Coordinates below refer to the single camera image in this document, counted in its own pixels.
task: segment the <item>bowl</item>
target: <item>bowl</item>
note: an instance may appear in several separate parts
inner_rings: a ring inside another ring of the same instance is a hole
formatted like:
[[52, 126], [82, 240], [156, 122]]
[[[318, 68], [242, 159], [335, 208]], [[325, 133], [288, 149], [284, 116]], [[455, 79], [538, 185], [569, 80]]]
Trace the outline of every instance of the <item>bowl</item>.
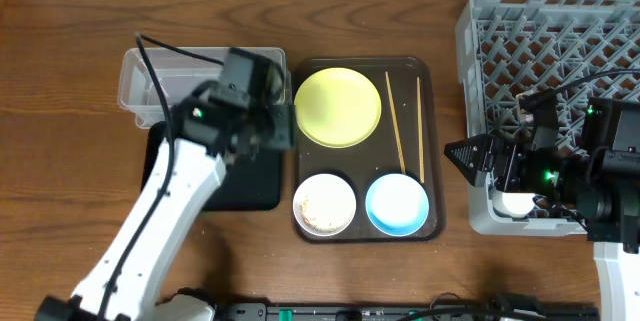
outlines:
[[353, 189], [332, 174], [309, 177], [293, 196], [293, 215], [298, 225], [312, 235], [337, 235], [349, 226], [355, 214]]
[[367, 190], [365, 207], [369, 220], [378, 230], [396, 237], [418, 231], [429, 215], [429, 199], [424, 188], [402, 174], [377, 179]]

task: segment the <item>cable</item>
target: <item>cable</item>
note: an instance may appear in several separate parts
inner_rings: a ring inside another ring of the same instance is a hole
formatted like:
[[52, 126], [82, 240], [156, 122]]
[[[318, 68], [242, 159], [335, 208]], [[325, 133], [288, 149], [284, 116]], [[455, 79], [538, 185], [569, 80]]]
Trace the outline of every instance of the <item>cable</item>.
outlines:
[[575, 81], [571, 81], [568, 84], [558, 87], [557, 89], [555, 89], [554, 93], [557, 95], [561, 92], [567, 91], [572, 87], [576, 87], [580, 84], [583, 84], [585, 82], [589, 82], [589, 81], [593, 81], [593, 80], [597, 80], [601, 77], [604, 76], [613, 76], [613, 75], [640, 75], [640, 70], [639, 69], [617, 69], [617, 70], [609, 70], [609, 71], [604, 71], [604, 72], [598, 72], [595, 73], [593, 75], [589, 75], [580, 79], [577, 79]]
[[433, 299], [433, 301], [431, 301], [431, 305], [429, 305], [429, 310], [433, 310], [433, 306], [435, 306], [438, 303], [438, 301], [440, 301], [445, 296], [453, 296], [453, 297], [457, 298], [458, 300], [462, 301], [462, 297], [458, 296], [457, 294], [455, 294], [453, 292], [443, 292], [440, 295], [436, 296]]
[[195, 54], [193, 52], [185, 51], [185, 50], [183, 50], [181, 48], [177, 48], [175, 46], [168, 45], [168, 44], [166, 44], [164, 42], [161, 42], [161, 41], [158, 41], [158, 40], [154, 40], [149, 36], [145, 36], [145, 35], [142, 35], [142, 34], [139, 34], [139, 36], [140, 36], [140, 38], [142, 38], [143, 40], [145, 40], [147, 42], [150, 42], [150, 43], [152, 43], [154, 45], [158, 45], [160, 47], [164, 47], [167, 50], [171, 50], [173, 52], [177, 52], [177, 53], [179, 53], [181, 55], [189, 56], [189, 57], [192, 57], [192, 58], [195, 58], [195, 59], [198, 59], [198, 60], [207, 61], [207, 62], [211, 62], [211, 63], [214, 63], [214, 64], [218, 64], [220, 66], [224, 66], [224, 62], [222, 62], [220, 60], [216, 60], [216, 59], [213, 59], [213, 58], [210, 58], [210, 57], [207, 57], [207, 56], [198, 55], [198, 54]]
[[540, 200], [540, 199], [535, 199], [535, 198], [533, 199], [533, 203], [536, 206], [538, 206], [538, 207], [540, 207], [542, 209], [545, 209], [547, 211], [553, 211], [554, 209], [558, 209], [558, 210], [560, 210], [561, 213], [564, 212], [564, 213], [568, 214], [571, 217], [572, 220], [577, 222], [580, 225], [580, 227], [582, 227], [585, 231], [587, 231], [587, 227], [589, 226], [589, 221], [587, 220], [586, 217], [584, 217], [579, 212], [573, 211], [573, 210], [569, 210], [565, 205], [560, 205], [560, 204], [557, 204], [557, 203], [552, 204], [551, 207], [545, 207], [545, 206], [539, 204], [538, 200]]
[[587, 185], [591, 185], [591, 174], [593, 173], [593, 165], [596, 163], [596, 158], [598, 154], [602, 151], [609, 151], [609, 147], [605, 145], [596, 146], [591, 152], [591, 157], [589, 157], [589, 162], [587, 163], [587, 168], [584, 172], [584, 181]]
[[617, 69], [617, 70], [609, 70], [609, 71], [604, 71], [604, 72], [598, 72], [595, 73], [593, 75], [589, 75], [586, 77], [582, 77], [579, 78], [577, 80], [571, 81], [568, 84], [564, 85], [564, 86], [560, 86], [556, 89], [548, 89], [545, 91], [541, 91], [543, 92], [540, 95], [533, 94], [531, 96], [529, 96], [527, 99], [521, 101], [521, 105], [523, 106], [523, 108], [528, 109], [528, 110], [532, 110], [534, 108], [536, 108], [538, 105], [540, 105], [541, 103], [550, 100], [551, 98], [555, 97], [555, 95], [565, 92], [567, 90], [569, 90], [572, 87], [576, 87], [578, 85], [581, 85], [585, 82], [590, 82], [593, 80], [597, 80], [601, 77], [604, 76], [614, 76], [614, 75], [640, 75], [640, 69]]
[[[210, 58], [210, 57], [207, 57], [207, 56], [198, 55], [196, 53], [189, 52], [189, 51], [183, 50], [183, 49], [175, 47], [175, 46], [171, 46], [171, 45], [166, 44], [166, 43], [164, 43], [162, 41], [158, 41], [158, 40], [152, 39], [151, 37], [146, 36], [146, 35], [140, 34], [140, 37], [143, 40], [147, 41], [147, 42], [150, 42], [150, 43], [152, 43], [154, 45], [157, 45], [157, 46], [160, 46], [160, 47], [164, 47], [167, 50], [171, 50], [173, 52], [177, 52], [177, 53], [179, 53], [181, 55], [189, 56], [189, 57], [192, 57], [192, 58], [195, 58], [195, 59], [198, 59], [198, 60], [207, 61], [207, 62], [211, 62], [211, 63], [214, 63], [214, 64], [218, 64], [220, 66], [224, 66], [224, 62], [222, 62], [220, 60], [216, 60], [216, 59], [213, 59], [213, 58]], [[285, 77], [284, 77], [284, 71], [282, 70], [282, 67], [280, 67], [280, 65], [278, 65], [275, 62], [272, 62], [272, 65], [276, 69], [276, 72], [278, 73], [278, 76], [280, 76], [280, 79], [282, 80], [282, 83], [284, 85]]]
[[131, 250], [133, 249], [134, 245], [136, 244], [136, 241], [138, 241], [140, 234], [142, 234], [142, 231], [144, 230], [145, 226], [149, 222], [149, 219], [153, 215], [153, 212], [156, 210], [156, 208], [160, 204], [160, 201], [164, 198], [164, 195], [167, 192], [167, 188], [169, 187], [169, 182], [171, 181], [171, 175], [173, 174], [173, 164], [175, 161], [175, 139], [174, 139], [173, 128], [171, 124], [171, 113], [169, 112], [169, 104], [167, 103], [167, 99], [164, 97], [164, 93], [162, 92], [162, 88], [160, 86], [160, 82], [158, 81], [158, 77], [156, 76], [153, 66], [151, 65], [151, 61], [149, 61], [149, 56], [147, 56], [147, 52], [145, 51], [144, 46], [142, 45], [143, 39], [145, 39], [144, 36], [140, 34], [136, 34], [136, 44], [138, 45], [138, 50], [140, 51], [140, 55], [142, 56], [142, 61], [144, 62], [144, 65], [147, 67], [147, 70], [149, 70], [151, 81], [153, 82], [153, 86], [156, 89], [156, 92], [158, 93], [158, 99], [160, 99], [160, 106], [162, 107], [162, 113], [164, 114], [164, 118], [167, 122], [167, 126], [165, 129], [167, 132], [167, 141], [169, 143], [169, 159], [167, 162], [167, 171], [164, 175], [164, 181], [162, 181], [162, 186], [160, 186], [160, 188], [158, 189], [158, 194], [155, 200], [153, 200], [153, 203], [151, 204], [151, 207], [149, 207], [147, 214], [144, 216], [144, 218], [140, 222], [140, 225], [138, 225], [138, 228], [134, 232], [133, 236], [131, 236], [131, 240], [127, 244], [127, 247], [125, 247], [124, 251], [122, 252], [122, 255], [120, 255], [120, 259], [118, 260], [118, 263], [113, 269], [113, 273], [111, 274], [111, 277], [107, 282], [107, 285], [104, 290], [104, 295], [102, 296], [102, 302], [100, 303], [100, 309], [98, 311], [99, 321], [105, 320], [105, 314], [107, 313], [109, 300], [111, 299], [111, 294], [116, 289], [116, 280], [118, 279], [118, 276], [120, 276], [120, 273], [122, 273], [122, 267], [124, 266], [124, 263], [126, 262], [127, 257], [131, 253]]
[[436, 310], [426, 310], [416, 312], [409, 316], [401, 317], [396, 321], [413, 321], [419, 318], [428, 316], [442, 316], [442, 315], [474, 315], [474, 316], [492, 316], [503, 317], [511, 320], [520, 321], [552, 321], [546, 317], [527, 315], [519, 312], [501, 311], [501, 310], [488, 310], [481, 308], [464, 308], [464, 307], [452, 307], [452, 308], [440, 308]]

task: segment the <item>chopsticks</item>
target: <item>chopsticks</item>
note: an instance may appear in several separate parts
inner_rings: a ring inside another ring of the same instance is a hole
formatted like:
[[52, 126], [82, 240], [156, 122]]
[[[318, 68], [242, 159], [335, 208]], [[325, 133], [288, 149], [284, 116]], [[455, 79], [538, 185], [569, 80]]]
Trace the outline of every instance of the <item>chopsticks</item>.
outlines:
[[393, 95], [391, 94], [391, 83], [389, 82], [389, 73], [385, 71], [387, 78], [387, 93], [389, 94], [389, 105], [391, 106], [391, 118], [393, 119], [393, 131], [396, 134], [396, 146], [398, 147], [398, 158], [400, 159], [400, 170], [403, 175], [407, 174], [404, 166], [404, 156], [402, 155], [402, 145], [400, 144], [400, 132], [398, 131], [398, 120], [396, 119], [396, 108], [393, 105]]
[[420, 183], [424, 184], [424, 148], [422, 146], [422, 95], [420, 94], [420, 77], [416, 78], [418, 94], [418, 157], [420, 158]]
[[[389, 81], [389, 72], [384, 73], [387, 79], [387, 93], [389, 94], [389, 106], [391, 107], [391, 118], [393, 120], [393, 132], [396, 137], [396, 147], [398, 148], [398, 159], [400, 160], [400, 170], [403, 174], [407, 174], [404, 164], [404, 155], [402, 153], [402, 143], [400, 142], [400, 131], [398, 130], [398, 119], [396, 118], [396, 108], [393, 102], [393, 94], [391, 92], [391, 82]], [[420, 164], [420, 183], [424, 184], [424, 146], [422, 139], [422, 95], [420, 92], [420, 77], [416, 78], [416, 94], [417, 94], [417, 112], [418, 112], [418, 157]]]

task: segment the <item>green connector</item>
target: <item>green connector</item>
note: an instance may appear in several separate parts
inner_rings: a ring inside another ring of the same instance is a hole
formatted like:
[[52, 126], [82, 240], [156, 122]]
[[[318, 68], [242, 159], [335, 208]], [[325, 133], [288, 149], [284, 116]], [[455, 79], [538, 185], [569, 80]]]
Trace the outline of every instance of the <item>green connector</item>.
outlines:
[[[418, 311], [409, 311], [409, 315], [413, 315], [414, 313], [418, 313]], [[415, 319], [415, 321], [422, 321], [422, 318]]]
[[293, 321], [293, 311], [280, 310], [280, 321]]

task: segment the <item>gray dish rack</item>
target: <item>gray dish rack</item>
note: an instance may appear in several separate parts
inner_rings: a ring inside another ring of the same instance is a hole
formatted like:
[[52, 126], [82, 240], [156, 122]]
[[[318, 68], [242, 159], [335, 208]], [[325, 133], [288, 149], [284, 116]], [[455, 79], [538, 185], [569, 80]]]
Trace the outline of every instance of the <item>gray dish rack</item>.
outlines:
[[[507, 138], [528, 131], [515, 96], [620, 68], [640, 68], [640, 0], [469, 0], [456, 25], [458, 81], [464, 87], [467, 136]], [[640, 77], [604, 77], [558, 96], [556, 145], [578, 147], [588, 97], [640, 101]], [[482, 234], [563, 236], [584, 233], [567, 218], [534, 208], [524, 219], [495, 212], [484, 188], [468, 185], [471, 226]]]

